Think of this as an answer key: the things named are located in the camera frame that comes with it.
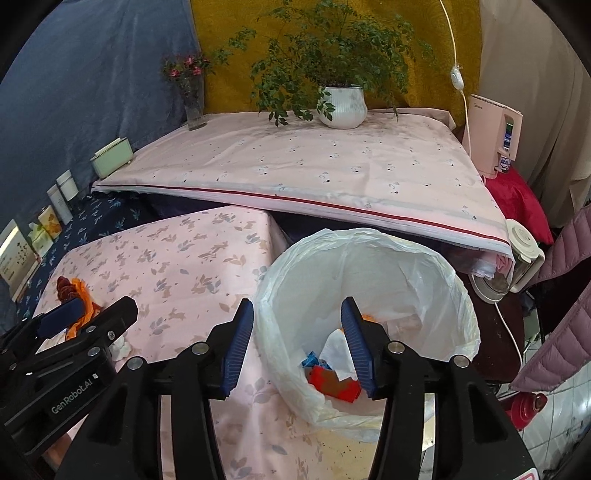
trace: green box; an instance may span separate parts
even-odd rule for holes
[[[134,157],[131,145],[127,138],[118,138],[109,145],[101,148],[90,159],[96,174],[100,179],[105,179],[115,170],[130,162]]]

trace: white kettle lid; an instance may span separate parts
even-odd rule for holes
[[[540,255],[540,248],[530,231],[516,220],[506,220],[509,241],[513,251],[526,263],[532,263]]]

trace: white cable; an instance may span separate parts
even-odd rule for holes
[[[443,0],[439,0],[441,4],[441,8],[443,8],[443,13],[445,14],[445,18],[447,20],[447,26],[449,27],[449,33],[452,37],[452,45],[453,45],[453,67],[450,72],[450,77],[452,79],[453,87],[458,90],[462,94],[462,98],[464,99],[464,112],[466,114],[466,135],[468,140],[468,156],[472,158],[472,142],[470,141],[470,125],[468,123],[468,103],[466,101],[466,95],[464,95],[464,79],[462,78],[462,74],[460,72],[460,66],[457,64],[457,48],[456,48],[456,38],[453,35],[452,29],[452,22],[449,19],[449,15],[447,14],[447,9],[443,3]]]
[[[511,340],[513,341],[513,346],[515,347],[515,351],[517,352],[517,356],[519,357],[519,370],[521,370],[521,367],[523,367],[523,356],[521,355],[521,350],[519,350],[519,347],[517,346],[517,342],[515,341],[515,337],[511,333],[511,330],[509,330],[509,326],[505,323],[505,319],[503,318],[503,315],[501,315],[501,311],[499,310],[498,303],[495,303],[495,308],[496,308],[496,312],[499,314],[499,317],[501,317],[501,321],[503,322],[503,325],[505,326],[505,330],[507,330],[507,332],[509,333],[509,336],[511,337]]]
[[[439,0],[439,3],[441,3],[441,7],[443,8],[443,13],[445,13],[445,18],[447,18],[447,26],[449,27],[449,33],[452,35],[453,64],[457,65],[456,39],[453,36],[452,22],[449,20],[449,15],[447,14],[447,10],[445,8],[445,5],[443,5],[443,0]]]
[[[472,158],[472,142],[470,141],[470,123],[468,123],[468,103],[466,102],[466,95],[464,90],[460,91],[462,98],[464,99],[464,111],[466,112],[466,135],[468,136],[468,157]]]

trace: white plastic bag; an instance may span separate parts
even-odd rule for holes
[[[420,355],[472,359],[480,331],[468,293],[452,267],[422,245],[369,228],[322,230],[289,248],[256,293],[255,341],[272,382],[310,424],[376,442],[383,401],[362,392],[352,404],[310,385],[300,363],[340,328],[340,305],[352,296],[362,314],[382,323]],[[426,399],[425,420],[434,414]]]

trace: orange cloth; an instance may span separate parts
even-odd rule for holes
[[[72,285],[74,285],[76,293],[84,302],[86,313],[68,329],[66,333],[66,340],[71,340],[75,338],[78,333],[78,330],[80,330],[84,325],[91,321],[92,318],[101,310],[101,308],[92,301],[92,298],[90,298],[90,293],[88,292],[88,289],[86,288],[86,285],[82,280],[80,280],[79,278],[72,278]]]

